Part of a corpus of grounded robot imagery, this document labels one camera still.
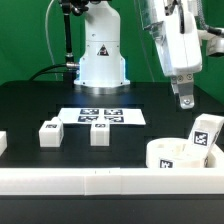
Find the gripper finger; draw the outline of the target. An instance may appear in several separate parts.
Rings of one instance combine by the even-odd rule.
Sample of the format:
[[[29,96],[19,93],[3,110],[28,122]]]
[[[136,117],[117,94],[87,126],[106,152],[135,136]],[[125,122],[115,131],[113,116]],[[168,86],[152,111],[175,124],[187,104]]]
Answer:
[[[194,77],[192,74],[178,75],[171,78],[173,92],[179,96],[182,109],[194,107]]]

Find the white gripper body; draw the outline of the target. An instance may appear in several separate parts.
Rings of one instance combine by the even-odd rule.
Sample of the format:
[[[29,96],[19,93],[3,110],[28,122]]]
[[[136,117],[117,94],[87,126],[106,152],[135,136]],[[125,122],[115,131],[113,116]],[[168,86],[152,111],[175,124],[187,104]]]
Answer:
[[[202,69],[196,21],[187,0],[146,0],[149,23],[165,76],[192,74]]]

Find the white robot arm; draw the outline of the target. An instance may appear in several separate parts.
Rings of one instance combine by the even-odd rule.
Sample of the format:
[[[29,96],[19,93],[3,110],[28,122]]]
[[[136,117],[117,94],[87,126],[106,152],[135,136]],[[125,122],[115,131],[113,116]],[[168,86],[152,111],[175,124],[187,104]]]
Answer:
[[[180,106],[190,109],[193,75],[202,70],[200,46],[206,41],[207,55],[224,55],[224,28],[205,22],[202,0],[138,1],[143,29],[155,42],[163,74],[171,79]],[[106,1],[87,3],[85,53],[74,83],[97,94],[130,84],[120,54],[120,16]]]

